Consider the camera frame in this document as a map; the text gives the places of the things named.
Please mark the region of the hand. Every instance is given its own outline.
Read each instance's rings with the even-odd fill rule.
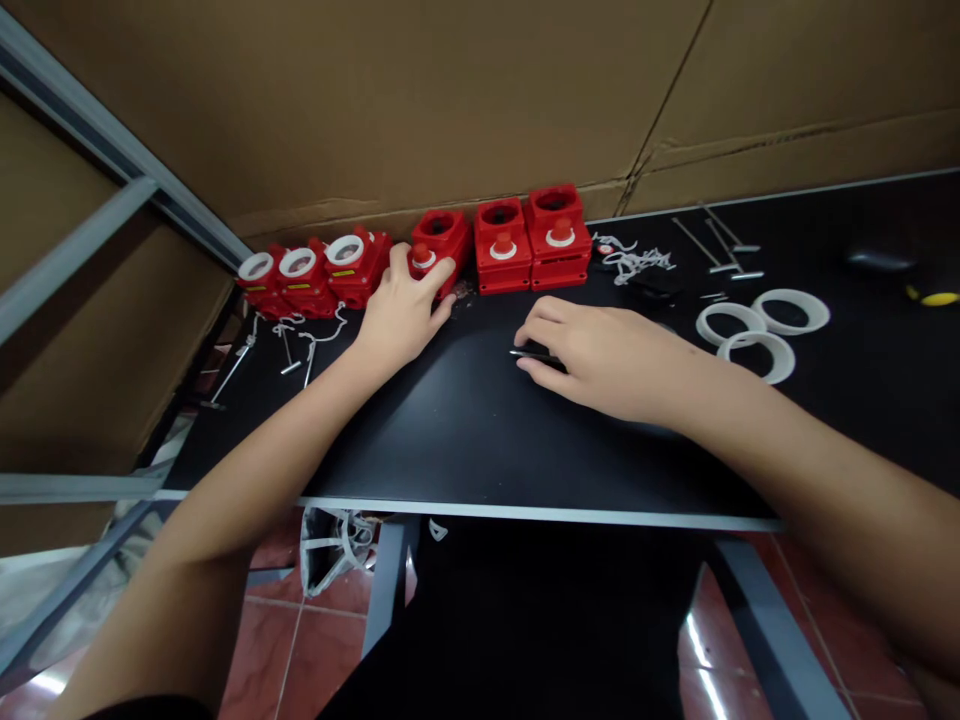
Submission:
[[[367,302],[360,334],[354,347],[376,361],[383,360],[392,374],[416,358],[450,317],[457,296],[447,295],[433,314],[433,298],[456,263],[444,258],[423,280],[414,280],[407,269],[410,245],[390,250],[390,267],[383,271],[380,287]]]
[[[517,331],[514,345],[528,340],[550,348],[569,373],[533,358],[517,360],[517,367],[538,385],[621,420],[680,432],[691,414],[711,404],[722,409],[736,392],[734,386],[757,379],[642,315],[619,308],[541,298]]]

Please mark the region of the white gasket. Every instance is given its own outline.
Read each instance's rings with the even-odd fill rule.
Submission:
[[[765,376],[764,381],[769,385],[781,383],[793,374],[793,369],[797,366],[797,356],[793,354],[793,348],[787,344],[787,341],[777,335],[771,335],[768,332],[755,332],[747,330],[746,332],[731,335],[717,349],[717,357],[730,362],[730,351],[743,345],[753,345],[758,343],[770,351],[773,356],[773,369]]]
[[[267,264],[263,267],[258,267],[264,261],[266,261]],[[254,280],[260,280],[266,277],[271,270],[273,270],[273,255],[270,253],[256,253],[243,261],[240,269],[237,270],[237,276],[241,280],[253,282]]]
[[[307,262],[304,263],[303,267],[291,270],[290,268],[298,260],[306,260]],[[313,266],[316,264],[317,254],[313,250],[310,248],[297,248],[283,256],[283,259],[280,261],[280,273],[284,277],[300,277],[313,270]]]
[[[727,341],[727,338],[711,328],[707,323],[707,318],[711,315],[730,315],[731,317],[735,317],[747,326],[746,332],[765,332],[767,329],[767,323],[764,319],[746,305],[740,305],[739,303],[714,303],[713,305],[707,305],[700,315],[697,316],[697,332],[700,333],[700,337],[717,347],[723,345],[723,343]],[[737,345],[737,347],[746,347],[752,344],[752,342],[744,342]]]
[[[493,245],[490,246],[490,257],[494,260],[509,260],[514,255],[517,254],[517,244],[515,242],[510,243],[513,247],[510,248],[510,252],[498,253],[493,249]]]
[[[763,309],[763,304],[771,300],[780,300],[796,305],[807,314],[807,324],[804,327],[797,327],[774,320]],[[830,308],[820,298],[800,290],[789,290],[787,288],[767,290],[753,301],[753,310],[763,318],[763,321],[767,324],[767,329],[777,335],[803,335],[819,330],[830,322]]]
[[[356,245],[357,249],[346,257],[337,260],[337,253],[351,245]],[[363,238],[359,235],[344,235],[327,245],[324,254],[327,256],[327,260],[330,261],[331,265],[350,265],[351,263],[355,263],[360,259],[360,256],[363,255]]]
[[[419,268],[420,270],[430,267],[436,261],[437,261],[437,254],[433,250],[430,251],[430,259],[425,262],[418,263],[416,260],[411,260],[411,262],[413,263],[413,266],[415,268]]]
[[[573,231],[573,228],[570,228],[570,237],[566,240],[556,240],[553,237],[553,230],[547,230],[547,245],[552,245],[553,247],[567,247],[568,245],[573,245],[573,241],[577,239],[577,234]]]

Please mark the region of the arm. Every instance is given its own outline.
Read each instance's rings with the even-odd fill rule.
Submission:
[[[960,682],[960,501],[812,417],[760,378],[636,313],[537,302],[515,343],[544,387],[669,427],[740,473],[904,652]]]
[[[431,315],[453,272],[420,282],[396,245],[356,342],[227,455],[180,504],[51,710],[81,718],[124,700],[186,695],[216,715],[257,545],[293,505],[343,426],[450,317]]]

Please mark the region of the left hand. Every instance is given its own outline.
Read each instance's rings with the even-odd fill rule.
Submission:
[[[384,270],[380,287],[367,302],[363,325],[354,347],[396,372],[416,358],[450,317],[457,296],[447,295],[431,314],[433,298],[456,263],[444,258],[423,280],[410,277],[407,253],[410,245],[399,243],[390,250],[390,267]]]

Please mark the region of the red tile floor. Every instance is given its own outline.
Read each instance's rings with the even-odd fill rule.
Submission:
[[[300,512],[278,528],[254,567],[296,562]],[[841,601],[795,544],[782,535],[744,534],[756,547],[851,715],[921,720],[927,714],[880,633]],[[304,601],[299,567],[253,588],[244,603],[221,720],[309,720],[360,661],[372,577],[354,571]],[[680,636],[681,693],[690,720],[772,714],[733,618],[709,571]],[[69,677],[77,656],[0,699],[0,720],[37,720]]]

